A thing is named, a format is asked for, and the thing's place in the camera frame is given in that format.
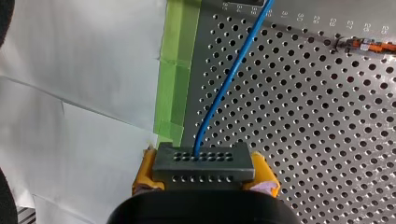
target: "white surface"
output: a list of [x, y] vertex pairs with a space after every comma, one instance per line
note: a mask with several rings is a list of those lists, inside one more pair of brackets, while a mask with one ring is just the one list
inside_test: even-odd
[[70, 214], [43, 198], [35, 196], [35, 223], [37, 224], [92, 224], [88, 220]]
[[0, 76], [151, 131], [165, 0], [17, 0]]
[[4, 77], [0, 115], [0, 164], [17, 202], [30, 192], [91, 223], [130, 197], [143, 149], [157, 139]]

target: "metal panel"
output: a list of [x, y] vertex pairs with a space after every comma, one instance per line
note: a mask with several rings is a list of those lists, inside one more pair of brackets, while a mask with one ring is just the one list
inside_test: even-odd
[[[394, 59], [332, 46], [335, 36], [394, 39], [395, 9], [391, 0], [277, 0], [205, 146], [244, 141], [260, 150], [302, 223], [394, 223]], [[183, 146], [193, 144], [259, 10], [203, 1]]]

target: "black object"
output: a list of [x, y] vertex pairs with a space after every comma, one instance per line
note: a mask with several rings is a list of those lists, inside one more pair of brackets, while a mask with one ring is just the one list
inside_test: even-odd
[[0, 223], [17, 224], [17, 208], [9, 190], [6, 177], [0, 169]]
[[[0, 47], [4, 43], [12, 12], [14, 0], [0, 0]], [[18, 214], [6, 177], [0, 169], [0, 223], [17, 224]]]
[[14, 0], [0, 0], [0, 47], [4, 43], [12, 12], [14, 11]]
[[166, 189], [241, 189], [252, 181], [254, 167], [246, 143], [232, 147], [201, 147], [200, 156], [192, 147], [172, 147], [160, 143], [152, 166], [154, 181]]
[[265, 0], [224, 0], [226, 3], [236, 3], [248, 6], [262, 7], [264, 6]]
[[298, 224], [281, 201], [247, 190], [166, 190], [121, 204], [107, 224]]

